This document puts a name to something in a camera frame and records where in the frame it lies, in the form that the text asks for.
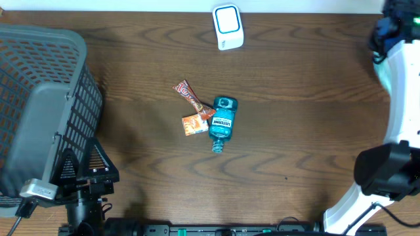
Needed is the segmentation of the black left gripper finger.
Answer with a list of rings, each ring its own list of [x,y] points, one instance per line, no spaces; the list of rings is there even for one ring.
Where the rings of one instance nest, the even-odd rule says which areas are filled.
[[[89,138],[77,171],[78,181],[119,182],[119,171],[96,138]]]
[[[79,161],[73,149],[66,148],[62,152],[62,156],[58,162],[52,176],[51,183],[58,186],[72,186],[77,182],[77,172],[79,169]]]

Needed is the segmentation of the red brown snack bag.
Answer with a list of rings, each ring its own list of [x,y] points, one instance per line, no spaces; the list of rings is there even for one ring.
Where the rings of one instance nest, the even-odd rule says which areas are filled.
[[[215,109],[210,108],[208,105],[200,102],[191,86],[188,84],[187,80],[181,81],[179,84],[175,85],[173,89],[194,107],[194,109],[203,120],[208,120],[214,116],[214,114],[216,114]]]

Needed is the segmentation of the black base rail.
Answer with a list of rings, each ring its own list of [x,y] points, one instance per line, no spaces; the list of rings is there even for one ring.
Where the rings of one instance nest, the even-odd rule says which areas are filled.
[[[141,224],[136,220],[109,218],[99,226],[89,226],[85,222],[73,228],[58,228],[58,236],[65,235],[122,235],[122,236],[271,236],[271,235],[327,235],[309,223],[281,222],[281,224],[261,226],[170,226],[165,224]]]

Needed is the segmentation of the teal mouthwash bottle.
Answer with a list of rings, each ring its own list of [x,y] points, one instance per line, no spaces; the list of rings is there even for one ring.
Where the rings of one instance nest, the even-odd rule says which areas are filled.
[[[216,113],[212,116],[209,137],[213,140],[212,151],[222,153],[224,143],[232,137],[234,119],[238,109],[238,101],[234,98],[218,96],[213,102]]]

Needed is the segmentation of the pale green wet wipes pack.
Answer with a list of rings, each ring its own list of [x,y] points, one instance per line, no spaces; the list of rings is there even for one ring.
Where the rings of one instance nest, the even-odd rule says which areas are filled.
[[[391,95],[391,78],[388,63],[383,61],[380,64],[374,64],[373,68],[380,81],[380,84],[387,91],[388,95]]]

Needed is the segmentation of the white barcode scanner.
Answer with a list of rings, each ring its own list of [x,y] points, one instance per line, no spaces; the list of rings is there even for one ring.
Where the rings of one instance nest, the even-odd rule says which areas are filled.
[[[219,50],[236,49],[243,45],[244,32],[240,11],[234,4],[221,5],[213,9],[213,23]]]

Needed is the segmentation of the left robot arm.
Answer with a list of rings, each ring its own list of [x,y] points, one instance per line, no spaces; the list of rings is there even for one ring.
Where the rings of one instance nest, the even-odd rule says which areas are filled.
[[[144,227],[130,218],[106,218],[112,209],[106,196],[114,193],[119,171],[96,138],[89,138],[80,159],[67,147],[52,168],[50,183],[58,187],[47,207],[66,207],[68,223],[59,235],[141,236]]]

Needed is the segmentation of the orange snack packet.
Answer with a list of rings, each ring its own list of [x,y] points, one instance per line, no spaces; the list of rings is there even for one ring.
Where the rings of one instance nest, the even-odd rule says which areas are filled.
[[[207,132],[209,130],[207,120],[203,120],[199,114],[183,117],[182,125],[186,136]]]

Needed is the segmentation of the grey plastic shopping basket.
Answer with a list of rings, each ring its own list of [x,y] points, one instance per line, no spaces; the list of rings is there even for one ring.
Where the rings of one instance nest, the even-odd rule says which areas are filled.
[[[12,218],[31,179],[52,178],[62,152],[77,158],[103,99],[87,46],[65,29],[1,25],[1,216]]]

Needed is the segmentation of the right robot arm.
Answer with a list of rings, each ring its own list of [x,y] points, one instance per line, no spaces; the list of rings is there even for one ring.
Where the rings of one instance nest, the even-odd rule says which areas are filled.
[[[323,215],[326,235],[355,235],[377,211],[419,194],[419,2],[386,0],[369,47],[390,96],[383,145],[361,152],[354,183]]]

